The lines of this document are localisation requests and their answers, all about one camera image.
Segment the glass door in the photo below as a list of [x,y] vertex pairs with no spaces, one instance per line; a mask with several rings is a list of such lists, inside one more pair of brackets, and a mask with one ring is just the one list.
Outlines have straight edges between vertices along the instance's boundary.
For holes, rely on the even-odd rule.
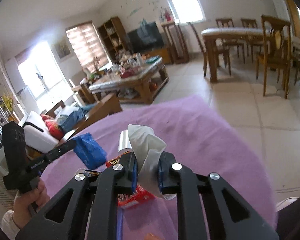
[[36,45],[18,69],[40,111],[50,109],[73,94],[47,42]]

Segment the white sleeve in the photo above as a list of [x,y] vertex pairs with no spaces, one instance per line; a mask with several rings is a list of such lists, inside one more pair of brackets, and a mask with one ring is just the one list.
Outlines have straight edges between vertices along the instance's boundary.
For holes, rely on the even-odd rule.
[[1,229],[7,235],[7,237],[9,237],[10,240],[14,240],[17,233],[20,231],[20,229],[14,223],[12,215],[12,210],[7,211],[4,214],[1,222]]

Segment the wooden cabinet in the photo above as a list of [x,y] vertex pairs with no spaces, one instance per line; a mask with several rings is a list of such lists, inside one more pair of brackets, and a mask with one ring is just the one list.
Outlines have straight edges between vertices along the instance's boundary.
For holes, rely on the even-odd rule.
[[126,43],[126,31],[124,30],[119,17],[113,17],[98,27],[100,38],[106,47],[112,62],[117,62],[116,55],[121,49],[128,50]]
[[160,56],[160,57],[162,57],[164,64],[173,64],[173,60],[171,58],[170,50],[168,47],[145,51],[142,54],[145,54],[145,55],[149,54],[151,57]]

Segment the tiled floor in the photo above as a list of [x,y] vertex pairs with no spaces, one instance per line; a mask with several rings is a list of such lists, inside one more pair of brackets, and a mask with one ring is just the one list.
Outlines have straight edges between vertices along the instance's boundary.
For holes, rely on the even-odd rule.
[[[288,99],[278,90],[276,73],[268,71],[267,96],[263,97],[263,72],[255,78],[251,58],[231,57],[232,76],[218,69],[218,84],[204,79],[202,60],[197,57],[188,64],[168,65],[169,82],[158,94],[154,104],[200,95],[203,100],[231,124],[263,160],[273,180],[277,202],[300,196],[300,82],[293,85],[291,72]],[[122,105],[123,109],[142,105]]]

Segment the black strap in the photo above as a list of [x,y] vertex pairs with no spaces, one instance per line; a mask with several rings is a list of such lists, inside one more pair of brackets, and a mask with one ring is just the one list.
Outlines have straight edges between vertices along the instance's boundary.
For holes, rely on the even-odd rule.
[[38,126],[36,126],[35,124],[31,123],[31,122],[25,122],[22,126],[22,128],[24,128],[26,125],[30,125],[34,128],[36,128],[37,130],[39,130],[40,132],[43,132],[43,129],[39,128]]

